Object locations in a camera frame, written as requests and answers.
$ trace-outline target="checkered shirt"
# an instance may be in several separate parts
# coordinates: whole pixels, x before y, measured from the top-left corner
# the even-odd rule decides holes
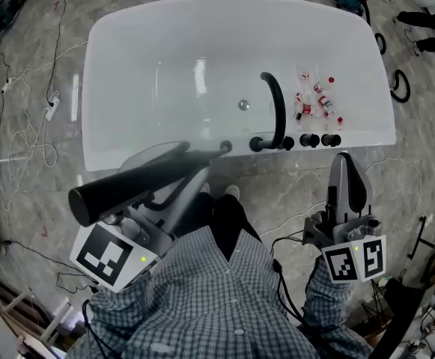
[[[240,233],[227,261],[209,227],[180,238],[153,274],[119,293],[91,299],[93,331],[123,358],[327,358],[289,323],[277,298],[279,276],[264,245]],[[345,327],[352,286],[330,282],[318,258],[305,289],[304,318],[335,349],[368,358],[371,348]],[[113,354],[101,343],[106,357]],[[69,358],[101,358],[88,332]]]

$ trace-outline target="drain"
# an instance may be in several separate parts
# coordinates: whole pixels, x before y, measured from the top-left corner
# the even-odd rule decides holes
[[[242,99],[239,101],[239,109],[241,111],[246,111],[250,108],[250,104],[249,101],[247,101],[246,99]]]

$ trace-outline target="gray tiled floor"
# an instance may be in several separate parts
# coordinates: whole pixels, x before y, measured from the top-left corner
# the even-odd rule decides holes
[[[53,4],[59,1],[57,10]],[[71,46],[87,40],[92,25],[107,13],[155,0],[67,0],[67,12],[62,25],[58,54]],[[331,0],[310,0],[332,4]],[[394,0],[402,10],[418,10],[410,0]],[[412,84],[413,95],[407,104],[394,102],[397,144],[387,147],[369,147],[352,150],[364,165],[386,157],[402,158],[418,167],[422,174],[422,192],[417,170],[402,160],[390,160],[374,166],[369,171],[376,195],[374,210],[384,224],[388,237],[389,273],[398,274],[407,265],[407,278],[415,275],[422,266],[427,248],[420,248],[413,262],[405,255],[411,236],[416,228],[418,215],[433,216],[433,223],[425,230],[425,236],[435,239],[435,55],[425,54],[417,58],[413,48],[397,27],[392,17],[397,8],[384,0],[370,0],[374,31],[382,32],[387,40],[388,52],[383,56],[388,73],[402,69]],[[11,65],[10,75],[20,76],[25,68],[37,68],[52,60],[57,24],[62,0],[28,0],[13,27],[0,45]],[[414,38],[432,35],[430,31],[415,29]],[[7,204],[16,188],[7,164],[1,166],[0,179],[0,236],[16,239],[44,254],[67,262],[78,224],[67,205],[67,191],[78,182],[78,175],[89,182],[110,172],[89,173],[84,168],[80,114],[78,120],[70,120],[70,95],[73,75],[82,76],[85,46],[73,49],[58,60],[53,90],[59,89],[62,102],[54,120],[48,124],[46,141],[53,144],[58,153],[57,165],[50,169],[42,160],[42,149],[35,152],[28,163],[22,184],[17,190],[8,212]],[[26,120],[22,110],[28,107],[33,126],[37,127],[46,105],[45,90],[51,68],[29,72],[25,80],[31,85],[31,93],[23,82],[17,82],[6,94],[6,107],[0,137],[0,158],[7,158],[10,140]],[[5,68],[0,59],[0,90],[5,81]],[[14,151],[28,156],[21,139]],[[275,154],[215,161],[211,167],[213,191],[218,193],[226,184],[235,182],[241,187],[242,203],[249,220],[260,234],[279,226],[295,214],[306,211],[311,205],[325,199],[329,166],[337,151],[314,151]],[[17,162],[18,172],[25,161]],[[289,221],[282,228],[266,233],[264,243],[274,238],[298,231],[303,217]],[[285,268],[285,277],[297,304],[304,300],[303,289],[311,271],[317,251],[309,246],[282,244],[276,247],[277,257]],[[13,245],[0,257],[0,278],[18,289],[25,285],[32,288],[37,299],[53,311],[66,297],[78,307],[90,292],[70,295],[55,286],[55,273],[61,268]],[[65,278],[64,284],[73,288],[83,281]],[[370,292],[370,285],[359,286],[350,307],[354,307]]]

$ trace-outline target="white shoe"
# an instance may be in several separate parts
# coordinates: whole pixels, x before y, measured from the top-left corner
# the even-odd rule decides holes
[[[208,182],[206,182],[205,184],[203,184],[203,186],[201,187],[201,193],[207,193],[210,194],[210,185]]]
[[[239,186],[229,185],[224,192],[224,195],[226,195],[226,194],[230,194],[230,195],[236,197],[237,200],[239,200],[239,198],[240,198]]]

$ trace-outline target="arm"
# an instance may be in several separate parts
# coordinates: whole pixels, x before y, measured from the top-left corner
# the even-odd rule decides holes
[[[332,284],[322,257],[315,260],[308,280],[304,304],[304,320],[331,346],[351,358],[366,359],[372,348],[355,331],[345,326],[345,302],[353,290],[351,284]],[[322,358],[329,355],[319,350]]]
[[[114,352],[121,353],[131,338],[136,326],[146,314],[145,291],[150,280],[146,273],[140,280],[119,293],[101,289],[91,298],[87,311],[91,308],[94,318],[91,322],[92,331]],[[113,353],[106,345],[99,342],[107,358],[113,358]],[[66,358],[102,358],[97,341],[90,331],[79,338],[69,350]]]

